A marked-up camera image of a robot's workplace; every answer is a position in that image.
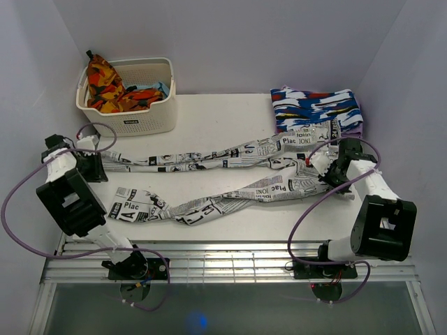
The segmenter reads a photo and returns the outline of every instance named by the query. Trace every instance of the blue light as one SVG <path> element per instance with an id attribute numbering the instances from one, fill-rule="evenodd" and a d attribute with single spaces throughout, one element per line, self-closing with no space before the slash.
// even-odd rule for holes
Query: blue light
<path id="1" fill-rule="evenodd" d="M 202 335 L 208 326 L 208 319 L 201 312 L 190 312 L 186 317 L 186 327 L 190 335 Z"/>
<path id="2" fill-rule="evenodd" d="M 202 314 L 200 316 L 200 325 L 202 326 L 203 329 L 205 329 L 207 327 L 208 324 L 208 320 L 207 318 Z"/>

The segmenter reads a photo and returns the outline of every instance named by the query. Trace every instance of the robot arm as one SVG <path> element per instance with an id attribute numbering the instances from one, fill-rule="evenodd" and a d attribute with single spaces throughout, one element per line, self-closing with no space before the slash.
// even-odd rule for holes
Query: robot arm
<path id="1" fill-rule="evenodd" d="M 376 160 L 362 152 L 359 140 L 346 138 L 339 143 L 337 160 L 331 162 L 324 153 L 319 153 L 311 158 L 311 163 L 322 180 L 337 187 L 374 169 Z M 405 260 L 416 221 L 415 204 L 399 199 L 379 171 L 358 181 L 356 190 L 362 206 L 351 235 L 327 241 L 320 247 L 318 257 L 334 261 Z"/>
<path id="2" fill-rule="evenodd" d="M 78 148 L 94 149 L 95 142 L 96 136 L 85 137 L 78 141 Z M 101 248 L 135 248 L 106 223 L 107 211 L 89 187 L 88 181 L 107 181 L 101 155 L 78 152 L 61 155 L 70 145 L 60 135 L 49 137 L 45 143 L 48 150 L 42 154 L 43 161 L 57 158 L 47 166 L 47 180 L 36 193 L 62 231 L 68 236 L 88 239 Z M 146 276 L 148 264 L 141 252 L 106 252 L 111 262 L 103 262 L 104 267 L 127 278 Z"/>

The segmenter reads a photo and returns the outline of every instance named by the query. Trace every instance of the folded towel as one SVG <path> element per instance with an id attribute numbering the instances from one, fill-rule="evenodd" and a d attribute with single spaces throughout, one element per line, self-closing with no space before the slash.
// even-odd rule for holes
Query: folded towel
<path id="1" fill-rule="evenodd" d="M 360 132 L 361 136 L 362 129 L 358 127 L 363 118 L 350 89 L 315 93 L 285 86 L 282 89 L 272 89 L 270 93 L 279 133 L 336 119 L 342 134 L 353 131 Z"/>

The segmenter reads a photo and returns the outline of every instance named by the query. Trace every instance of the purple cable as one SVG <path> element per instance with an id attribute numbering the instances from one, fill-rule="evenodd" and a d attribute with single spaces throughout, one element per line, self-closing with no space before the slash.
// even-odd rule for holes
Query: purple cable
<path id="1" fill-rule="evenodd" d="M 334 140 L 328 140 L 320 145 L 318 145 L 309 155 L 309 159 L 322 147 L 324 147 L 327 144 L 330 144 L 332 142 L 335 141 L 339 141 L 339 140 L 343 140 L 344 138 L 347 137 L 339 137 L 336 138 Z M 328 199 L 331 195 L 335 194 L 336 192 L 346 188 L 347 186 L 350 186 L 354 183 L 356 183 L 357 181 L 361 180 L 362 178 L 365 178 L 366 176 L 369 176 L 371 173 L 373 173 L 375 171 L 375 169 L 377 169 L 380 166 L 381 163 L 381 156 L 379 151 L 376 149 L 375 146 L 373 146 L 372 144 L 370 144 L 369 142 L 365 141 L 364 139 L 361 138 L 356 138 L 357 140 L 360 140 L 361 142 L 368 144 L 376 153 L 377 155 L 377 164 L 374 166 L 373 169 L 371 169 L 370 171 L 365 172 L 364 174 L 350 180 L 347 181 L 346 183 L 330 190 L 329 192 L 327 192 L 323 197 L 321 197 L 319 200 L 315 201 L 311 206 L 309 206 L 309 208 L 307 208 L 305 210 L 305 212 L 301 215 L 301 217 L 298 219 L 298 221 L 295 223 L 295 225 L 292 228 L 292 231 L 290 233 L 290 235 L 288 236 L 288 240 L 287 240 L 287 251 L 289 253 L 289 255 L 292 257 L 293 260 L 295 260 L 296 262 L 305 264 L 305 265 L 320 265 L 320 266 L 325 266 L 325 265 L 348 265 L 350 262 L 342 262 L 342 261 L 337 261 L 337 262 L 311 262 L 308 260 L 303 260 L 301 258 L 296 257 L 293 252 L 292 252 L 292 239 L 293 239 L 293 235 L 295 234 L 296 230 L 298 229 L 298 227 L 300 226 L 301 222 L 304 221 L 304 219 L 306 218 L 307 215 L 309 215 L 309 213 L 315 208 L 317 207 L 319 204 L 321 204 L 324 200 Z M 347 300 L 350 300 L 351 298 L 353 298 L 354 296 L 356 296 L 362 289 L 363 287 L 366 285 L 366 282 L 368 281 L 369 275 L 371 274 L 371 266 L 369 265 L 368 262 L 364 261 L 364 260 L 359 260 L 357 262 L 354 262 L 352 264 L 365 264 L 367 266 L 367 274 L 365 276 L 365 279 L 363 280 L 363 282 L 358 286 L 358 288 L 356 288 L 350 295 L 348 295 L 345 298 L 341 298 L 337 301 L 327 301 L 327 300 L 322 300 L 323 302 L 327 303 L 327 304 L 339 304 L 342 302 L 345 302 Z"/>
<path id="2" fill-rule="evenodd" d="M 66 154 L 67 152 L 93 152 L 95 154 L 99 154 L 102 151 L 105 150 L 109 150 L 111 147 L 113 147 L 115 145 L 115 143 L 117 142 L 117 133 L 115 132 L 115 130 L 113 128 L 111 128 L 109 125 L 107 124 L 103 124 L 101 122 L 91 122 L 88 124 L 85 124 L 79 131 L 78 134 L 86 127 L 88 126 L 93 126 L 93 125 L 99 125 L 99 126 L 104 126 L 108 129 L 110 129 L 113 133 L 113 141 L 111 144 L 109 144 L 108 146 L 106 146 L 105 148 L 102 149 L 97 149 L 97 150 L 91 150 L 91 149 L 76 149 L 76 148 L 72 148 L 72 149 L 67 149 L 64 151 L 61 151 L 59 153 L 58 156 L 62 155 L 62 154 Z M 40 250 L 37 250 L 35 248 L 33 248 L 32 246 L 26 244 L 25 242 L 23 242 L 21 239 L 19 239 L 17 236 L 15 236 L 15 234 L 11 231 L 11 229 L 9 228 L 7 222 L 6 222 L 6 206 L 8 206 L 9 200 L 12 198 L 12 196 L 14 195 L 14 193 L 24 184 L 26 183 L 28 180 L 30 180 L 30 178 L 32 178 L 37 172 L 39 172 L 40 170 L 42 170 L 45 166 L 47 166 L 48 164 L 50 164 L 52 161 L 54 161 L 56 158 L 52 157 L 50 159 L 48 159 L 48 161 L 44 162 L 43 164 L 41 164 L 39 167 L 37 167 L 34 171 L 32 171 L 31 173 L 29 173 L 24 179 L 22 179 L 21 181 L 19 181 L 19 183 L 13 187 L 13 189 L 11 191 L 9 191 L 9 193 L 7 194 L 7 196 L 5 197 L 5 200 L 3 201 L 3 204 L 1 206 L 1 211 L 0 211 L 0 219 L 1 219 L 1 225 L 3 226 L 6 234 L 8 234 L 8 236 L 18 245 L 20 245 L 22 248 L 27 249 L 29 252 L 34 253 L 36 255 L 45 257 L 45 258 L 49 258 L 52 260 L 71 260 L 73 258 L 81 258 L 84 256 L 88 256 L 88 255 L 92 255 L 94 253 L 100 253 L 103 251 L 112 251 L 112 250 L 118 250 L 118 251 L 140 251 L 143 253 L 153 253 L 155 255 L 157 255 L 158 257 L 161 258 L 161 260 L 163 261 L 163 264 L 165 265 L 166 269 L 167 269 L 167 277 L 168 277 L 168 284 L 170 284 L 170 274 L 169 274 L 169 265 L 168 262 L 166 262 L 166 259 L 158 252 L 155 250 L 151 250 L 151 249 L 146 249 L 146 248 L 98 248 L 96 250 L 92 250 L 92 251 L 87 251 L 85 253 L 79 253 L 77 255 L 52 255 L 50 253 L 44 253 Z M 138 304 L 134 304 L 135 307 L 142 309 L 144 311 L 155 311 L 157 309 L 159 309 L 163 303 L 165 302 L 166 298 L 168 297 L 168 292 L 163 296 L 163 299 L 155 306 L 152 308 L 147 308 Z"/>

